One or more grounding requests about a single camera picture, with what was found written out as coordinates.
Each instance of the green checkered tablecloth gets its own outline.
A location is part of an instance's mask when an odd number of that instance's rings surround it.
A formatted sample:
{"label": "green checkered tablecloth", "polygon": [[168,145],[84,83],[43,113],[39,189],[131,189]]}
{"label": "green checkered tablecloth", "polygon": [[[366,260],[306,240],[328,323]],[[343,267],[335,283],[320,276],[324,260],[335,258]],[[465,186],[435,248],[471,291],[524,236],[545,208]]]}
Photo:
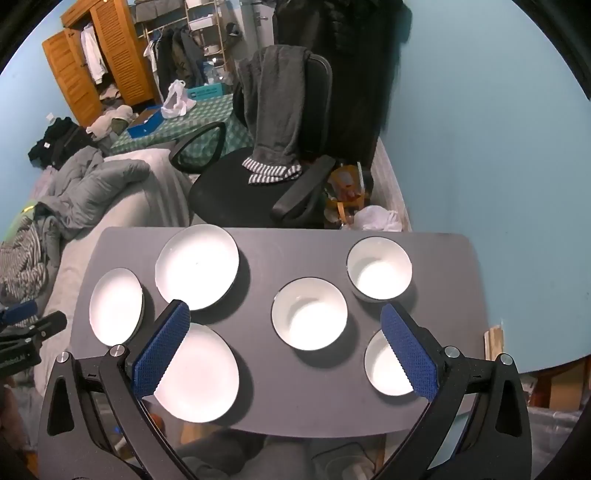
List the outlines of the green checkered tablecloth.
{"label": "green checkered tablecloth", "polygon": [[[179,140],[183,135],[194,132],[211,122],[226,124],[226,143],[222,155],[253,145],[250,133],[232,113],[232,95],[224,95],[198,101],[187,114],[165,119],[152,134],[145,137],[131,138],[127,131],[123,132],[109,153],[118,155],[148,148],[150,145]],[[216,128],[193,140],[181,153],[180,162],[197,166],[205,165],[216,148],[218,132]]]}

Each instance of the blue wall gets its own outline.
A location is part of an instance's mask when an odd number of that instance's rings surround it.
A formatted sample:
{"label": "blue wall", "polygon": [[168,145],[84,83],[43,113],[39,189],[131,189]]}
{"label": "blue wall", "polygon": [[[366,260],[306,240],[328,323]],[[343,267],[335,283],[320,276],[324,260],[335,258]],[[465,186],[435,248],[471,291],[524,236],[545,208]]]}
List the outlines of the blue wall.
{"label": "blue wall", "polygon": [[413,229],[472,241],[520,371],[588,354],[591,104],[511,0],[404,1],[382,139]]}
{"label": "blue wall", "polygon": [[63,29],[63,0],[27,37],[0,74],[0,239],[41,173],[27,153],[48,126],[46,116],[72,116],[47,64],[41,42]]}

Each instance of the metal screw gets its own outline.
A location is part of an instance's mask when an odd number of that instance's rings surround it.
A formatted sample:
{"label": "metal screw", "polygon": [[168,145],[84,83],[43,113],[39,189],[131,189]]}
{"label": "metal screw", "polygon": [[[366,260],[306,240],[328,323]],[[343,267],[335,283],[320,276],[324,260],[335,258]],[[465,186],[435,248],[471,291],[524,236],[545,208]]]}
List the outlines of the metal screw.
{"label": "metal screw", "polygon": [[460,356],[460,351],[454,347],[454,346],[447,346],[445,347],[445,354],[449,357],[449,358],[457,358]]}
{"label": "metal screw", "polygon": [[57,363],[62,364],[66,360],[70,358],[70,354],[68,352],[62,352],[57,356]]}
{"label": "metal screw", "polygon": [[125,352],[125,347],[123,345],[112,346],[109,350],[111,356],[121,356],[123,355],[123,352]]}
{"label": "metal screw", "polygon": [[507,353],[502,353],[501,362],[503,362],[505,365],[511,365],[513,363],[513,359],[511,358],[511,355],[508,355]]}

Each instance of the chair backrest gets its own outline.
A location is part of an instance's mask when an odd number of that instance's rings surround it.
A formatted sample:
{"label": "chair backrest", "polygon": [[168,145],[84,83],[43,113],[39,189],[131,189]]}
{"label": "chair backrest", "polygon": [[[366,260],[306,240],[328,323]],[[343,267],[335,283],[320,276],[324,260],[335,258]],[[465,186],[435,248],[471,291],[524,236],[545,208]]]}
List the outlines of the chair backrest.
{"label": "chair backrest", "polygon": [[[329,131],[332,68],[324,57],[310,54],[306,62],[306,99],[300,128],[300,148],[303,153],[321,154]],[[237,85],[233,97],[234,113],[244,120],[244,95]]]}

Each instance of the white baseboard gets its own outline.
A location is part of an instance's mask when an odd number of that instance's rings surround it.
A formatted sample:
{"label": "white baseboard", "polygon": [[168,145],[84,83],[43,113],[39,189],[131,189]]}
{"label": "white baseboard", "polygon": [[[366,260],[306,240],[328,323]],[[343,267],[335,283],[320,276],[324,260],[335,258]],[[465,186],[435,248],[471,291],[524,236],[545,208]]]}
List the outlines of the white baseboard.
{"label": "white baseboard", "polygon": [[371,174],[374,178],[374,190],[371,196],[372,203],[380,205],[387,210],[398,212],[402,223],[402,230],[404,232],[413,231],[398,180],[396,180],[394,169],[392,168],[381,138],[378,138],[378,143],[375,147]]}

